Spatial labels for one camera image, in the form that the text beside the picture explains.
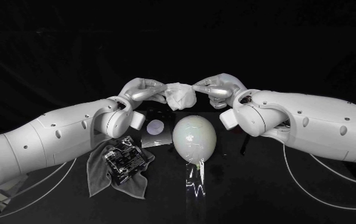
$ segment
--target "white cloth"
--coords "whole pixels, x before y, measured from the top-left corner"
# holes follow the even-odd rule
[[[192,85],[172,83],[168,84],[168,90],[165,91],[166,100],[172,110],[184,110],[189,108],[196,103],[196,96]]]

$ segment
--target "black backdrop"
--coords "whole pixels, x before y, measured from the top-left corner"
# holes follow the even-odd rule
[[[2,0],[0,132],[136,77],[356,101],[355,1]],[[199,93],[191,111],[221,112]]]

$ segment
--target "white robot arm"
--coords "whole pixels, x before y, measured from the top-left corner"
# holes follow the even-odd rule
[[[211,81],[208,87],[202,87],[204,84],[194,87],[217,100],[234,97],[233,109],[221,114],[228,130],[240,125],[251,136],[271,137],[286,146],[320,157],[356,162],[354,103],[307,94],[247,90],[238,83],[234,89],[220,81]]]
[[[133,106],[149,99],[165,103],[158,94],[166,88],[160,82],[136,78],[119,96],[54,110],[0,134],[0,185],[31,171],[71,161],[103,141],[119,138],[130,126],[140,130],[145,115]]]

